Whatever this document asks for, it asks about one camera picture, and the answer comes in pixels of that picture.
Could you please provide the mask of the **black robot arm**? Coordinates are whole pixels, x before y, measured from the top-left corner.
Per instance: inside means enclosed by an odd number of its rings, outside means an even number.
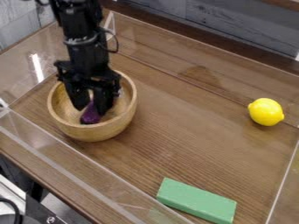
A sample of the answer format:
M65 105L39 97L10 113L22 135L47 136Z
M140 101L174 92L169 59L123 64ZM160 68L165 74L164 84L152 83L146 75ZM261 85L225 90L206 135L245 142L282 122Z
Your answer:
M55 60L57 80L63 84L69 101L75 110L93 102L102 116L118 97L119 74L109 63L109 54L117 53L115 34L99 26L102 11L98 0L34 0L49 5L62 29L62 43L69 59Z

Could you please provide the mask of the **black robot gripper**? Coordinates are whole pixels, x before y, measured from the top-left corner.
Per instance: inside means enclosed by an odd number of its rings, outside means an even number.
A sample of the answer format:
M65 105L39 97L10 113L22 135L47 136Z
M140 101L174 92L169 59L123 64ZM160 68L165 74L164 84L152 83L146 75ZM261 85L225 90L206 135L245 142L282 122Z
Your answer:
M93 90L93 102L97 113L102 116L113 106L119 89L119 75L109 68L110 53L105 38L66 38L63 44L69 59L55 60L58 71L71 106L82 110L89 104L89 90Z

